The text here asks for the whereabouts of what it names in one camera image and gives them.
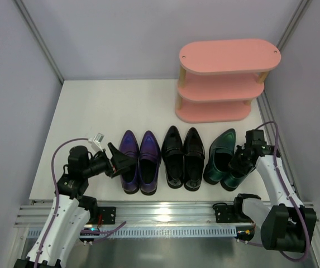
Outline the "green metallic shoe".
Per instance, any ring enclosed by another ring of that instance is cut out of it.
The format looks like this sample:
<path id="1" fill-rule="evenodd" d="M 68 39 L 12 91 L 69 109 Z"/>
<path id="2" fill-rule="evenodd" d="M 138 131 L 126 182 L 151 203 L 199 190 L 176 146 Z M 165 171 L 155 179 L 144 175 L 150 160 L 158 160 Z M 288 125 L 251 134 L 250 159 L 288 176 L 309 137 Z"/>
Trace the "green metallic shoe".
<path id="1" fill-rule="evenodd" d="M 253 172 L 253 169 L 250 169 L 245 174 L 241 174 L 234 170 L 230 170 L 227 175 L 221 180 L 221 186 L 229 191 L 232 192 L 238 188 L 238 186 Z"/>
<path id="2" fill-rule="evenodd" d="M 219 135 L 209 148 L 209 159 L 204 169 L 203 178 L 211 184 L 216 185 L 229 173 L 229 163 L 234 156 L 236 145 L 236 131 L 230 128 Z"/>

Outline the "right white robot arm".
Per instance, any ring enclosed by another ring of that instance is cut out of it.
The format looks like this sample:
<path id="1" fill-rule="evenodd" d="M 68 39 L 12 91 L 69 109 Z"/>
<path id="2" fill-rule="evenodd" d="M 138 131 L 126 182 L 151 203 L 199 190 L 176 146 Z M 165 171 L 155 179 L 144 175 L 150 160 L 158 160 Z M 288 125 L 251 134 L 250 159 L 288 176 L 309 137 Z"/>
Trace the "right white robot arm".
<path id="1" fill-rule="evenodd" d="M 316 212 L 298 198 L 285 174 L 280 152 L 266 143 L 264 132 L 249 130 L 245 137 L 246 142 L 237 148 L 229 166 L 241 175 L 256 170 L 264 182 L 270 205 L 265 205 L 258 195 L 239 194 L 234 199 L 235 213 L 259 227 L 265 249 L 307 252 Z"/>

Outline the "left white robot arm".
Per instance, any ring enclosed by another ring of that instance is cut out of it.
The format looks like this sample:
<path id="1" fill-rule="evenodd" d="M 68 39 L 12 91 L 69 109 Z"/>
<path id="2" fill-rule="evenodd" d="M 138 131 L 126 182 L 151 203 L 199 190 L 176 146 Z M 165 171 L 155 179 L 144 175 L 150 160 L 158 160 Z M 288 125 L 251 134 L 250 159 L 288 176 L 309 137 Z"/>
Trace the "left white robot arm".
<path id="1" fill-rule="evenodd" d="M 89 178 L 99 174 L 114 178 L 128 172 L 137 163 L 112 143 L 108 143 L 108 148 L 111 158 L 107 157 L 104 149 L 95 154 L 82 145 L 70 149 L 61 178 L 53 180 L 55 197 L 46 223 L 26 258 L 18 259 L 15 267 L 66 266 L 84 226 L 99 212 L 96 198 L 84 194 Z"/>

